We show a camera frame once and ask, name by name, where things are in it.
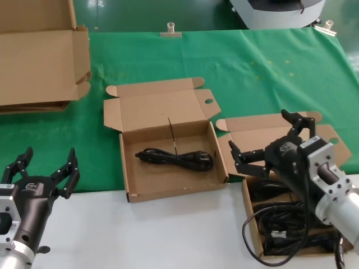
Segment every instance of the cardboard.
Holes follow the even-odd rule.
[[[323,119],[323,116],[318,112],[299,112],[304,117],[315,118],[316,123]],[[222,131],[229,131],[229,133],[218,139],[222,154],[224,157],[225,165],[227,167],[228,174],[246,177],[242,182],[242,194],[243,202],[247,216],[251,216],[253,207],[259,203],[275,202],[275,201],[298,201],[298,197],[293,193],[286,193],[278,197],[272,198],[265,202],[251,202],[248,187],[255,181],[260,180],[255,177],[248,177],[247,175],[237,173],[234,159],[231,154],[231,148],[228,144],[229,140],[232,140],[242,152],[255,151],[258,149],[264,149],[271,142],[285,136],[291,124],[283,119],[281,114],[269,114],[258,115],[239,118],[219,119],[216,122],[216,127]],[[334,145],[335,163],[340,167],[350,157],[351,153],[348,147],[340,139],[336,131],[330,125],[316,125],[316,134],[329,141],[332,138],[336,138],[338,142]],[[304,140],[309,139],[309,130],[304,129],[300,135]],[[264,165],[263,161],[259,161],[253,164]],[[275,180],[279,180],[276,175],[271,174],[270,177]],[[272,256],[263,255],[262,242],[264,237],[259,234],[256,220],[253,219],[248,224],[251,237],[254,245],[254,252],[258,257],[262,259],[273,258]],[[311,230],[311,233],[319,233],[321,230]],[[352,249],[352,246],[348,245],[347,250]],[[306,248],[297,254],[297,256],[317,256],[317,255],[333,255],[331,253],[323,253],[323,250],[317,248]]]
[[[90,90],[88,32],[72,0],[0,4],[0,113],[63,110]]]
[[[316,123],[320,122],[323,118],[319,112],[299,113],[304,117],[315,118]],[[276,139],[285,136],[290,126],[290,123],[283,119],[281,114],[219,119],[216,122],[216,127],[222,131],[230,131],[230,133],[218,138],[228,173],[242,177],[246,176],[237,173],[231,148],[228,144],[229,140],[232,140],[242,152],[264,149]],[[334,145],[335,163],[338,167],[352,156],[348,147],[340,139],[331,125],[317,125],[316,133],[327,141],[332,138],[338,139],[338,143]],[[300,137],[304,140],[308,140],[309,130],[304,129]],[[259,161],[253,164],[264,165],[264,162]]]
[[[220,108],[210,90],[196,89],[203,78],[108,86],[116,98],[104,101],[104,125],[119,136],[123,177],[129,202],[148,201],[223,188],[228,173],[209,118]],[[178,154],[206,151],[214,158],[211,171],[141,161],[135,153],[148,147],[174,153],[171,121]]]

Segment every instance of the box lid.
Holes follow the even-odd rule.
[[[0,34],[0,105],[78,100],[90,84],[86,31]]]
[[[315,118],[316,123],[323,119],[323,116],[319,112],[299,113],[304,117]],[[290,126],[290,123],[283,119],[281,114],[219,119],[216,122],[216,127],[222,131],[230,131],[230,133],[218,138],[228,174],[243,177],[247,176],[237,173],[231,148],[228,144],[229,140],[232,140],[242,152],[264,149],[271,142],[285,136]],[[351,157],[352,154],[350,150],[331,125],[316,125],[316,134],[327,141],[337,141],[334,145],[334,152],[335,163],[338,166],[343,165]],[[308,140],[309,130],[304,129],[300,137],[302,137],[303,140]],[[254,164],[264,165],[264,161],[259,161]]]
[[[0,1],[0,33],[75,28],[72,0]]]
[[[43,103],[90,90],[89,36],[76,27],[72,0],[1,1],[0,59],[0,113],[49,108]]]
[[[220,112],[201,77],[108,86],[104,125],[121,132],[208,120]]]

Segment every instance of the white table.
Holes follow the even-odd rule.
[[[74,194],[55,202],[42,240],[51,251],[37,255],[33,269],[267,268],[243,243],[245,220],[241,183],[137,204],[124,191]],[[348,253],[345,262],[358,268],[359,257]],[[299,257],[281,268],[334,269],[335,262]]]

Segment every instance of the black cord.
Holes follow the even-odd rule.
[[[308,233],[309,233],[309,226],[310,226],[310,213],[309,213],[309,183],[308,183],[309,179],[307,177],[307,175],[305,175],[304,178],[304,185],[305,185],[305,195],[304,195],[304,212],[305,212],[305,229],[304,229],[304,233],[302,236],[301,241],[294,247],[293,252],[288,255],[287,258],[285,258],[284,260],[282,260],[281,262],[278,263],[269,263],[269,262],[265,262],[262,259],[260,259],[259,257],[257,257],[257,255],[252,251],[252,249],[250,248],[247,238],[246,238],[246,226],[248,225],[248,223],[254,218],[256,217],[258,214],[261,214],[263,212],[272,210],[272,209],[277,209],[279,207],[285,207],[288,210],[296,210],[297,206],[288,206],[288,205],[283,205],[283,206],[272,206],[272,207],[266,207],[266,208],[262,208],[261,210],[258,210],[257,212],[255,212],[254,214],[252,214],[243,224],[242,227],[242,236],[243,236],[243,240],[245,242],[245,245],[249,251],[249,253],[252,255],[252,257],[254,259],[256,259],[258,262],[260,262],[263,265],[269,266],[269,267],[277,267],[277,266],[281,266],[286,264],[287,262],[289,262],[294,255],[297,254],[297,252],[302,249],[302,247],[306,244],[307,238],[308,238]]]
[[[337,265],[337,269],[345,269],[346,266],[344,264],[344,238],[343,235],[338,232],[338,240],[335,246],[335,264]]]
[[[252,202],[263,202],[291,190],[278,180],[261,179],[248,188]]]
[[[164,150],[148,148],[135,154],[141,161],[153,164],[175,164],[194,171],[208,171],[213,167],[212,156],[204,151],[172,154]]]

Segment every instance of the silver cylindrical joint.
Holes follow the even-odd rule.
[[[167,23],[167,32],[174,33],[174,22]]]
[[[0,269],[26,269],[26,264],[19,255],[11,251],[1,251]]]
[[[334,21],[329,20],[325,22],[324,28],[330,30],[333,25],[334,25]]]
[[[358,189],[345,197],[332,201],[326,213],[328,220],[336,227],[359,254],[359,195]]]
[[[0,269],[30,269],[34,259],[34,252],[20,242],[0,245]]]

